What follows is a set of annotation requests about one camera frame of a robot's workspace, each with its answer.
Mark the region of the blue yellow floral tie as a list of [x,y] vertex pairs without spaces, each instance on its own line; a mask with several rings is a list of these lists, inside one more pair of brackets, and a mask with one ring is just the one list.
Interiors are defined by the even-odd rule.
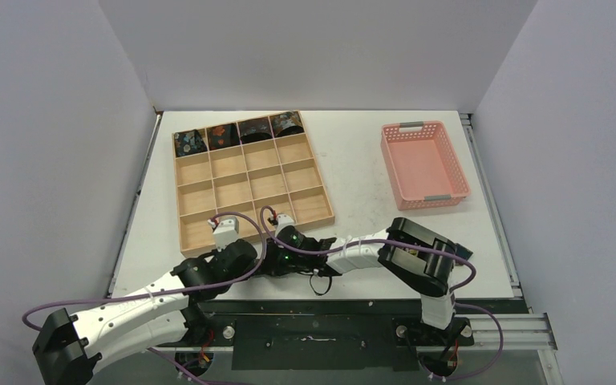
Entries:
[[473,252],[470,249],[466,248],[465,246],[459,243],[456,243],[455,244],[455,255],[464,261],[468,261],[473,255]]

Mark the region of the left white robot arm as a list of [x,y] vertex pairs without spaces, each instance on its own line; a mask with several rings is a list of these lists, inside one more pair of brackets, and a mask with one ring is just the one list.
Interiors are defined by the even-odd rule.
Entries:
[[106,366],[149,347],[194,346],[213,339],[202,302],[225,293],[257,263],[257,251],[237,240],[187,258],[126,297],[89,310],[51,313],[33,345],[46,384],[86,384]]

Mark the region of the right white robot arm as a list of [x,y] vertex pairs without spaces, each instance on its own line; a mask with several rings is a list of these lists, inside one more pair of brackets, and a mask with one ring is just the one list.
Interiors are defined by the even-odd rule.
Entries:
[[340,277],[353,270],[383,267],[414,290],[421,301],[421,332],[433,344],[453,333],[454,304],[450,276],[455,260],[466,261],[472,251],[404,217],[362,237],[316,239],[293,225],[282,225],[266,241],[266,256],[258,273],[280,277],[309,274]]

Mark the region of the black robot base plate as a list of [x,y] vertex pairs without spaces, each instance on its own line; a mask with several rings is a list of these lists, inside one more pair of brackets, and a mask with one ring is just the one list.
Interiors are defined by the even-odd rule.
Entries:
[[455,357],[474,344],[471,323],[457,316],[446,330],[422,323],[418,300],[251,300],[200,305],[205,324],[162,345],[192,358],[232,355],[235,371],[413,371],[418,358]]

